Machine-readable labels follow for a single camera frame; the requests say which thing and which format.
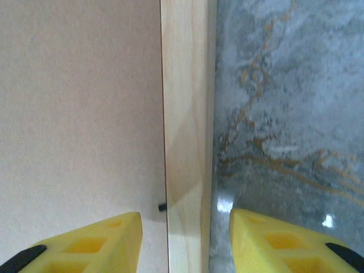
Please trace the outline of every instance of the white wall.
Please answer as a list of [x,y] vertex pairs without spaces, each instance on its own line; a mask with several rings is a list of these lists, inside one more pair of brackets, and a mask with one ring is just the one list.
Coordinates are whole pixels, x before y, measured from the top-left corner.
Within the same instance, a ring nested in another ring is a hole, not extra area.
[[0,263],[123,212],[167,271],[159,1],[0,1]]

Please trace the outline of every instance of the wood grain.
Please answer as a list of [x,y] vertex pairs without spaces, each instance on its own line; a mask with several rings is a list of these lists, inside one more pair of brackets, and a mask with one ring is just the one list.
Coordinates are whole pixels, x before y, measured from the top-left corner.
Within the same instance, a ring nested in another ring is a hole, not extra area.
[[170,272],[208,272],[216,0],[161,0]]

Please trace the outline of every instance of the black rubber tip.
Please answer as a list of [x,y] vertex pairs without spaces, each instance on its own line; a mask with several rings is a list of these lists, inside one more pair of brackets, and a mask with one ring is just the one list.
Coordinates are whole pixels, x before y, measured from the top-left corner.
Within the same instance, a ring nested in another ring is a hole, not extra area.
[[40,254],[45,252],[45,245],[38,245],[25,249],[0,266],[0,273],[18,273],[30,264]]
[[326,246],[330,248],[336,255],[341,259],[346,261],[352,267],[354,267],[358,272],[364,272],[364,258],[361,257],[355,251],[348,249],[345,246],[340,246],[335,243],[327,243]]
[[166,210],[167,210],[167,203],[166,203],[166,202],[164,202],[164,203],[159,204],[159,205],[158,205],[158,210],[159,210],[159,212],[164,212],[164,211],[166,211]]

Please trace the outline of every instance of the marble surface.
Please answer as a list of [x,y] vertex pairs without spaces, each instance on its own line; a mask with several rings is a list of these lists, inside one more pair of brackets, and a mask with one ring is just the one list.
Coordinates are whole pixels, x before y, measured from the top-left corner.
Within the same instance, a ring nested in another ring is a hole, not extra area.
[[231,208],[364,255],[364,2],[218,1],[210,271]]

